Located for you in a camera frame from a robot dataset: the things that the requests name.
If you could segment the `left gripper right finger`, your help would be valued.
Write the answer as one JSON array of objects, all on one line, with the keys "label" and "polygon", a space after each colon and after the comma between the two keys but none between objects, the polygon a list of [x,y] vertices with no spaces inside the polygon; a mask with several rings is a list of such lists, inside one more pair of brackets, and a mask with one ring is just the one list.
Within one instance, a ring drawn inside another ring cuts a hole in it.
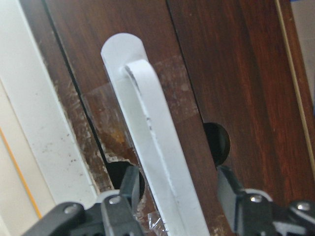
[{"label": "left gripper right finger", "polygon": [[218,166],[218,200],[233,233],[239,236],[313,236],[315,204],[308,200],[275,204],[264,191],[245,189],[232,170]]}]

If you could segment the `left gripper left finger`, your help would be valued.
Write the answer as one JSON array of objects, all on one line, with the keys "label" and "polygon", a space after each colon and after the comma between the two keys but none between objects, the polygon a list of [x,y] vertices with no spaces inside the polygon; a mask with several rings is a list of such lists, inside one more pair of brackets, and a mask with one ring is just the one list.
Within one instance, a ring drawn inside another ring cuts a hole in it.
[{"label": "left gripper left finger", "polygon": [[80,203],[61,203],[24,234],[26,236],[143,236],[144,230],[135,217],[139,202],[139,169],[136,166],[129,166],[119,190],[101,193],[89,209],[84,209]]}]

